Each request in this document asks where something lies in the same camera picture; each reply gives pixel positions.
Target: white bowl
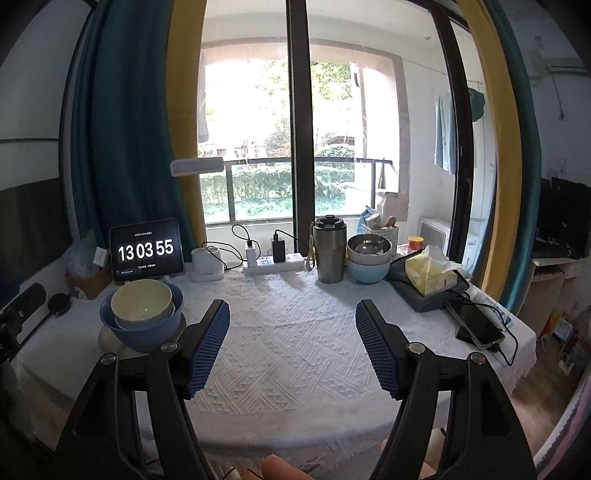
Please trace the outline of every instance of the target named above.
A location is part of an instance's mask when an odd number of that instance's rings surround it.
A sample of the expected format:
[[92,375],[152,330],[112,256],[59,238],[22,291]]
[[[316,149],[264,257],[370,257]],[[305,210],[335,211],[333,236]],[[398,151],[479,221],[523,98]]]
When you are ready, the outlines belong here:
[[121,328],[146,328],[173,314],[173,295],[161,281],[136,280],[115,292],[111,309]]

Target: bottle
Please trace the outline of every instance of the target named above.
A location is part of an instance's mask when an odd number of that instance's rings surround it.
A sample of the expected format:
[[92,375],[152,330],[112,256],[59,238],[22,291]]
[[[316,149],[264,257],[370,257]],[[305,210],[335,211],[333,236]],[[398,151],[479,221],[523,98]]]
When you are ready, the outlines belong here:
[[334,215],[318,218],[312,228],[318,280],[337,283],[345,275],[347,226]]

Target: tissue box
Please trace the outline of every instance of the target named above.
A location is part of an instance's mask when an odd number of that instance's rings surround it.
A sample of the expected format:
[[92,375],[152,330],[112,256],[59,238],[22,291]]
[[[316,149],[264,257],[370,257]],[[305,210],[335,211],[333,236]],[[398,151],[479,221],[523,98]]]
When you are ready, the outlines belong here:
[[66,274],[70,295],[77,299],[94,300],[111,281],[110,264],[89,278],[71,277]]
[[447,290],[457,283],[456,273],[453,270],[445,271],[448,267],[442,268],[446,264],[451,262],[447,261],[441,250],[428,245],[420,254],[406,260],[406,275],[421,295],[426,296]]

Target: towel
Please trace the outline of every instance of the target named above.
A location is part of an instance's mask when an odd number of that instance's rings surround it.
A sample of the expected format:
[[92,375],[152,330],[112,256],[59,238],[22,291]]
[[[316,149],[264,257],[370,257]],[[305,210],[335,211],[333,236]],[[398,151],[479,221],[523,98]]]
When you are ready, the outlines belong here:
[[446,92],[435,97],[435,165],[456,173],[456,123],[452,95]]

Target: teal curtain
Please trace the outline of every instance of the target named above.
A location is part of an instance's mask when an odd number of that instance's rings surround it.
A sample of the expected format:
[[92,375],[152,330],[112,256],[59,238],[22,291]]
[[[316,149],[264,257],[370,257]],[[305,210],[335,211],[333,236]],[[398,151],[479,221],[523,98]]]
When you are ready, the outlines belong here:
[[172,0],[102,0],[82,52],[72,118],[72,183],[80,236],[106,247],[118,225],[177,218],[193,236],[176,180],[166,110]]
[[495,23],[509,67],[521,133],[521,209],[515,249],[501,295],[501,304],[513,311],[518,307],[524,290],[528,288],[526,274],[531,262],[531,248],[534,243],[535,226],[538,219],[542,153],[538,124],[535,119],[534,100],[531,96],[530,78],[517,39],[498,0],[484,0],[484,3]]

